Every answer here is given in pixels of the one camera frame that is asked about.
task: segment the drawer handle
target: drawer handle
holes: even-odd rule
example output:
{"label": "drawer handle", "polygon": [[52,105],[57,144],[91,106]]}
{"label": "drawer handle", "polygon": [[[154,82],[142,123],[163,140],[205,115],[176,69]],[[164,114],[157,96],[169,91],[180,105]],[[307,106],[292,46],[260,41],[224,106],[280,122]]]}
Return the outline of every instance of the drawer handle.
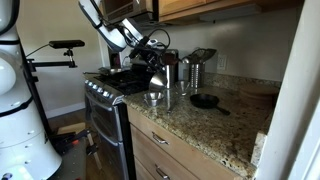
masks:
{"label": "drawer handle", "polygon": [[158,143],[160,144],[168,144],[169,142],[167,142],[166,140],[162,139],[161,137],[159,137],[156,133],[152,132],[152,137],[153,139],[155,139]]}
{"label": "drawer handle", "polygon": [[170,180],[170,177],[166,175],[166,173],[164,173],[157,164],[155,164],[155,166],[156,166],[157,173],[162,177],[162,179]]}

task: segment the wooden cabinet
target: wooden cabinet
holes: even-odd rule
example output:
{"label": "wooden cabinet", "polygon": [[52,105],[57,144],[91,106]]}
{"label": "wooden cabinet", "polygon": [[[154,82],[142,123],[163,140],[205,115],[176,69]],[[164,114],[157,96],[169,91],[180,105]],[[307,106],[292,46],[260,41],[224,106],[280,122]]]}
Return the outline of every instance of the wooden cabinet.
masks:
{"label": "wooden cabinet", "polygon": [[134,155],[155,179],[161,172],[171,179],[242,179],[138,111],[128,113]]}
{"label": "wooden cabinet", "polygon": [[199,22],[200,15],[230,9],[247,4],[256,4],[262,12],[302,5],[304,0],[161,0],[159,21],[169,24]]}
{"label": "wooden cabinet", "polygon": [[143,180],[143,179],[154,180],[152,175],[148,172],[148,170],[146,170],[146,168],[143,167],[143,165],[140,163],[140,161],[136,157],[134,158],[134,164],[136,166],[137,180]]}
{"label": "wooden cabinet", "polygon": [[155,179],[197,179],[134,126],[131,126],[131,133],[136,160]]}
{"label": "wooden cabinet", "polygon": [[159,14],[160,16],[179,12],[181,10],[190,9],[202,4],[205,4],[206,0],[160,0],[159,1]]}

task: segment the cable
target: cable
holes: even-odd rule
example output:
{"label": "cable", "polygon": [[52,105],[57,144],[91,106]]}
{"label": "cable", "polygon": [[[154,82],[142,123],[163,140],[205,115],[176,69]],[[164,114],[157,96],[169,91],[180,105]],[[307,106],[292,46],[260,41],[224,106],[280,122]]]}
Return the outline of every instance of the cable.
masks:
{"label": "cable", "polygon": [[103,17],[101,11],[99,10],[98,5],[97,5],[93,0],[90,0],[90,2],[91,2],[91,4],[92,4],[93,8],[97,11],[98,16],[99,16],[99,17]]}
{"label": "cable", "polygon": [[163,31],[163,32],[166,33],[166,35],[167,35],[167,37],[168,37],[168,44],[167,44],[166,46],[167,46],[167,48],[168,48],[168,47],[170,46],[171,39],[170,39],[169,33],[168,33],[166,30],[164,30],[164,29],[155,29],[155,30],[153,30],[153,31],[148,35],[148,37],[150,38],[150,37],[153,35],[153,33],[155,33],[156,31]]}
{"label": "cable", "polygon": [[157,47],[164,47],[164,48],[168,48],[167,45],[163,44],[162,42],[158,42],[157,43]]}
{"label": "cable", "polygon": [[106,20],[103,16],[99,16],[100,18],[101,18],[101,20],[104,22],[104,25],[106,26],[106,28],[108,28],[108,27],[110,27],[111,26],[111,28],[117,28],[117,29],[120,29],[120,28],[124,28],[124,29],[126,29],[129,33],[130,33],[130,35],[139,43],[140,41],[131,33],[131,31],[127,28],[127,27],[125,27],[125,26],[121,26],[121,25],[119,25],[119,24],[116,24],[116,23],[111,23],[111,22],[109,22],[108,20]]}
{"label": "cable", "polygon": [[39,47],[38,49],[36,49],[36,50],[32,51],[31,53],[29,53],[26,57],[30,56],[31,54],[39,51],[40,49],[42,49],[42,48],[44,48],[44,47],[46,47],[46,46],[49,46],[49,44],[46,44],[46,45],[43,45],[43,46]]}
{"label": "cable", "polygon": [[127,58],[129,58],[129,56],[126,56],[126,57],[123,58],[122,63],[121,63],[121,67],[123,67],[124,62],[125,62],[125,60],[126,60]]}

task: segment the white wall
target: white wall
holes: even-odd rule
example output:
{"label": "white wall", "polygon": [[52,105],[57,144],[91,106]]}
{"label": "white wall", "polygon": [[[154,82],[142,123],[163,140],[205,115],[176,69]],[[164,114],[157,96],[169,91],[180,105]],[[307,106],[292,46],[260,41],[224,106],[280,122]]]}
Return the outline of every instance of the white wall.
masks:
{"label": "white wall", "polygon": [[[84,47],[73,49],[78,68],[37,68],[37,88],[48,117],[84,107],[82,72],[96,71],[102,66],[98,34],[81,12],[78,0],[21,1],[18,32],[28,54],[51,40],[80,39]],[[36,61],[68,61],[66,49],[46,47],[30,58]]]}
{"label": "white wall", "polygon": [[[282,81],[300,10],[286,9],[181,27],[166,27],[169,48],[180,57],[195,47],[214,48],[227,55],[227,69],[216,70],[217,55],[206,63],[206,72]],[[167,43],[161,31],[153,39]]]}
{"label": "white wall", "polygon": [[[319,117],[320,1],[305,1],[292,52],[257,171],[257,180],[287,179],[309,123]],[[316,133],[311,137],[317,142]],[[316,150],[312,146],[302,146]]]}

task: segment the cabinet drawer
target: cabinet drawer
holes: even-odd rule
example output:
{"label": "cabinet drawer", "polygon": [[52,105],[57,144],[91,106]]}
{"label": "cabinet drawer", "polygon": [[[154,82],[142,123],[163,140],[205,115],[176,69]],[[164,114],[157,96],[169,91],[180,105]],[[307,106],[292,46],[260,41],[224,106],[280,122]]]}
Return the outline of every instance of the cabinet drawer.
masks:
{"label": "cabinet drawer", "polygon": [[138,111],[128,107],[129,121],[144,133],[158,147],[174,157],[199,179],[230,179],[239,175],[214,161],[193,146],[187,144],[174,134],[141,115]]}
{"label": "cabinet drawer", "polygon": [[143,167],[136,157],[134,157],[134,164],[136,166],[137,180],[154,180],[152,175]]}
{"label": "cabinet drawer", "polygon": [[155,179],[197,179],[134,126],[131,126],[131,133],[136,159]]}

